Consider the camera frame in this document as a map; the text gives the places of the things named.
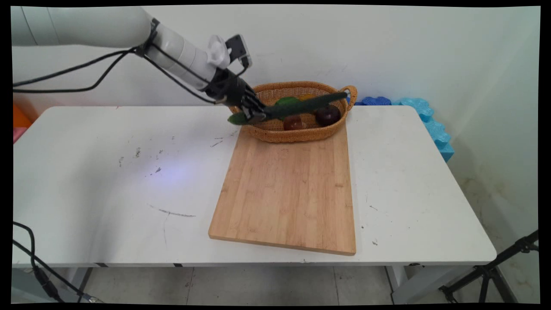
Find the power cord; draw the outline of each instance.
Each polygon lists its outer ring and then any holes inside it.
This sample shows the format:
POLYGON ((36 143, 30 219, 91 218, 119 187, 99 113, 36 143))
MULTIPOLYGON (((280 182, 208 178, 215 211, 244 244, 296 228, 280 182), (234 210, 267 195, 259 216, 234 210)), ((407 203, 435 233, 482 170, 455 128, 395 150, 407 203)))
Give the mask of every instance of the power cord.
MULTIPOLYGON (((205 83, 207 84, 211 84, 212 82, 209 82, 208 80, 202 78, 201 76, 199 76, 197 73, 193 72, 193 70, 191 70, 190 68, 186 67, 184 64, 182 64, 180 61, 178 61, 177 59, 173 58, 172 56, 170 56, 169 54, 167 54, 165 51, 163 51, 160 47, 158 47, 156 44, 151 44, 154 48, 156 48, 161 54, 163 54, 164 56, 168 57, 170 60, 174 61, 175 63, 177 63, 180 67, 184 68, 185 70, 187 70, 189 73, 191 73, 193 76, 195 76, 196 78, 200 79, 201 81, 204 81, 205 83)), ((136 49, 138 47, 133 47, 131 49, 128 49, 128 50, 124 50, 124 51, 116 51, 116 52, 113 52, 113 53, 109 53, 107 55, 103 55, 99 58, 96 58, 92 61, 89 61, 87 63, 83 63, 81 65, 78 65, 78 66, 74 66, 74 67, 71 67, 71 68, 68 68, 68 69, 65 69, 65 70, 61 70, 61 71, 58 71, 58 72, 55 72, 55 73, 52 73, 52 74, 48 74, 46 76, 43 76, 43 77, 39 77, 39 78, 34 78, 34 79, 30 79, 30 80, 27 80, 27 81, 22 81, 22 82, 18 82, 18 83, 13 83, 13 92, 14 93, 34 93, 34 94, 37 94, 37 93, 76 93, 76 92, 85 92, 87 90, 92 90, 94 88, 96 88, 100 83, 101 81, 103 81, 103 79, 107 76, 107 74, 111 71, 111 69, 113 69, 113 67, 121 60, 123 59, 126 55, 128 54, 135 54, 136 53, 136 49), (89 86, 89 87, 85 87, 85 88, 77 88, 77 89, 15 89, 15 87, 18 87, 18 86, 22 86, 22 85, 27 85, 27 84, 32 84, 32 83, 36 83, 36 82, 39 82, 39 81, 44 81, 44 80, 47 80, 47 79, 50 79, 50 78, 54 78, 54 77, 58 77, 60 75, 63 75, 63 74, 66 74, 66 73, 69 73, 69 72, 72 72, 72 71, 75 71, 75 70, 78 70, 78 69, 81 69, 81 68, 84 68, 84 67, 88 67, 90 65, 93 65, 99 61, 102 61, 104 59, 107 59, 109 57, 112 57, 112 56, 116 56, 116 55, 120 55, 117 59, 115 59, 113 61, 113 63, 111 63, 111 65, 109 65, 109 67, 107 68, 107 70, 105 70, 105 72, 101 75, 101 77, 92 85, 92 86, 89 86)), ((182 83, 180 83, 176 78, 174 78, 171 74, 169 74, 166 70, 164 70, 163 68, 161 68, 159 65, 157 65, 153 60, 151 60, 150 58, 148 57, 144 57, 149 63, 151 63, 155 68, 157 68, 158 70, 160 70, 164 75, 166 75, 167 77, 169 77, 171 80, 173 80, 176 84, 178 84, 180 87, 182 87, 183 89, 185 89, 186 91, 188 91, 190 94, 192 94, 193 96, 195 96, 196 98, 206 102, 206 103, 211 103, 211 104, 216 104, 216 101, 213 101, 213 100, 209 100, 209 99, 206 99, 198 94, 196 94, 195 92, 193 92, 191 89, 187 88, 185 85, 183 85, 182 83)), ((243 73, 245 73, 245 71, 247 71, 247 67, 245 67, 241 72, 239 72, 234 78, 237 78, 238 76, 242 75, 243 73)), ((218 84, 218 83, 221 83, 221 82, 226 82, 228 79, 230 78, 227 78, 226 80, 223 80, 223 81, 218 81, 218 82, 214 82, 215 84, 218 84)))
POLYGON ((40 283, 40 285, 42 286, 42 288, 44 289, 44 291, 46 291, 48 296, 50 296, 51 298, 53 298, 57 302, 65 302, 59 296, 59 293, 57 292, 56 287, 50 281, 50 279, 48 278, 46 273, 36 265, 35 261, 37 261, 40 265, 42 265, 42 267, 44 267, 46 270, 48 270, 52 275, 54 275, 55 277, 60 279, 65 285, 67 285, 67 287, 69 287, 73 291, 75 291, 79 297, 85 298, 88 301, 90 301, 90 299, 98 300, 97 298, 91 297, 88 294, 81 291, 80 289, 78 289, 71 282, 67 281, 64 277, 59 275, 57 272, 55 272, 54 269, 50 268, 50 266, 48 266, 40 258, 38 258, 38 256, 35 255, 35 239, 34 239, 34 234, 33 234, 32 229, 30 229, 28 226, 25 226, 21 223, 15 222, 15 221, 13 221, 13 225, 21 227, 21 228, 25 229, 27 232, 29 232, 29 236, 30 236, 30 239, 31 239, 31 250, 28 250, 26 247, 24 247, 19 242, 15 241, 13 239, 12 239, 12 243, 16 247, 21 249, 23 252, 27 253, 28 256, 31 257, 31 266, 33 267, 33 272, 35 274, 35 277, 38 280, 38 282, 40 283))
MULTIPOLYGON (((119 57, 117 57, 117 59, 115 59, 113 61, 113 63, 111 63, 111 65, 109 65, 107 70, 105 70, 105 72, 101 75, 101 77, 92 86, 85 87, 85 88, 76 88, 76 89, 13 89, 13 92, 14 93, 33 93, 33 94, 37 94, 37 93, 77 93, 77 92, 85 92, 87 90, 94 89, 101 83, 101 81, 103 81, 103 79, 107 76, 107 74, 111 71, 111 69, 113 69, 113 67, 121 59, 123 59, 129 53, 134 53, 135 51, 136 51, 136 47, 133 47, 133 48, 131 48, 129 50, 126 50, 126 51, 121 51, 119 53, 121 55, 119 57)), ((99 57, 99 58, 97 58, 95 60, 92 60, 90 62, 84 63, 82 65, 75 66, 75 67, 72 67, 72 68, 69 68, 69 69, 65 69, 65 70, 62 70, 62 71, 59 71, 59 72, 56 72, 56 73, 53 73, 53 74, 49 74, 47 76, 43 76, 43 77, 28 80, 28 81, 15 83, 15 84, 13 84, 13 87, 16 87, 18 85, 26 85, 26 84, 36 83, 38 81, 43 81, 43 80, 46 80, 46 79, 49 79, 49 78, 57 77, 57 76, 60 76, 62 74, 65 74, 65 73, 75 71, 75 70, 83 68, 83 67, 87 67, 89 65, 92 65, 93 63, 96 63, 100 60, 103 60, 105 58, 108 58, 108 57, 111 57, 111 56, 114 56, 114 55, 116 55, 116 54, 111 53, 111 54, 99 57)))

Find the tiled floor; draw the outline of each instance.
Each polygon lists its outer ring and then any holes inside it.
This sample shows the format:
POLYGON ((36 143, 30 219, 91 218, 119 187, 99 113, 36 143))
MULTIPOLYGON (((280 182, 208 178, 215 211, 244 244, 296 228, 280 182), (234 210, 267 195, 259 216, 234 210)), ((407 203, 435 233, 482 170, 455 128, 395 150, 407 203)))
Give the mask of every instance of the tiled floor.
MULTIPOLYGON (((421 266, 408 267, 407 274, 412 276, 421 269, 421 266)), ((392 304, 383 267, 95 268, 84 291, 108 303, 392 304)), ((477 302, 479 292, 480 280, 456 292, 455 297, 459 302, 477 302)), ((12 297, 12 302, 24 301, 12 297)), ((487 302, 502 302, 492 282, 487 302)), ((434 291, 415 303, 446 303, 446 299, 441 292, 434 291)))

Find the blue foam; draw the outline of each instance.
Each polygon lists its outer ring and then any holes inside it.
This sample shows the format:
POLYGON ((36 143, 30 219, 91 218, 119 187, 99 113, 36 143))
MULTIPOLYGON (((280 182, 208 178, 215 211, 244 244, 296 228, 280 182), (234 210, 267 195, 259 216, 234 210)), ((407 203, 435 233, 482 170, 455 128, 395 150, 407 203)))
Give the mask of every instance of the blue foam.
POLYGON ((357 102, 356 105, 391 105, 390 99, 385 97, 365 97, 362 101, 357 102))
POLYGON ((433 119, 434 110, 429 107, 429 103, 421 98, 402 98, 393 105, 409 105, 413 107, 423 122, 429 122, 433 119))
POLYGON ((448 145, 451 136, 444 131, 446 127, 442 123, 435 121, 431 117, 430 121, 424 124, 438 149, 443 149, 446 145, 448 145))
POLYGON ((453 148, 449 143, 447 143, 446 146, 441 148, 439 151, 442 157, 444 158, 445 162, 449 161, 450 158, 453 156, 453 154, 455 154, 455 151, 453 150, 453 148))

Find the basket handle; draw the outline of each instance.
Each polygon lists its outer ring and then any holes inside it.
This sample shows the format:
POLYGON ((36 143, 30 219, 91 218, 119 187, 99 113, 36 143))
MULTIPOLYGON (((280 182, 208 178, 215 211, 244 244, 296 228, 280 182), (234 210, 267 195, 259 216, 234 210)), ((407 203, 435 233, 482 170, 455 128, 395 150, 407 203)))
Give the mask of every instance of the basket handle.
POLYGON ((345 90, 348 90, 350 92, 350 103, 348 104, 348 110, 350 111, 350 109, 356 103, 356 99, 358 98, 358 90, 354 86, 349 85, 343 87, 341 90, 339 90, 339 92, 343 92, 345 90))

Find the white table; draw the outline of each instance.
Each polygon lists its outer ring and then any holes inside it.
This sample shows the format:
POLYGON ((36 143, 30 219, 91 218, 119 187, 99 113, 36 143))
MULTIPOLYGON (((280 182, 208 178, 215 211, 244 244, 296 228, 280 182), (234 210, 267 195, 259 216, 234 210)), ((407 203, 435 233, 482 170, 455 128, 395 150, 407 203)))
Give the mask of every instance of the white table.
MULTIPOLYGON (((384 265, 396 303, 424 293, 419 281, 433 289, 495 258, 407 106, 355 106, 348 116, 356 255, 210 239, 239 131, 229 115, 224 106, 50 108, 14 145, 14 220, 33 229, 51 266, 384 265), (411 263, 438 267, 403 283, 400 266, 411 263)), ((13 234, 30 246, 24 230, 13 234)), ((29 265, 14 246, 12 267, 29 265)))

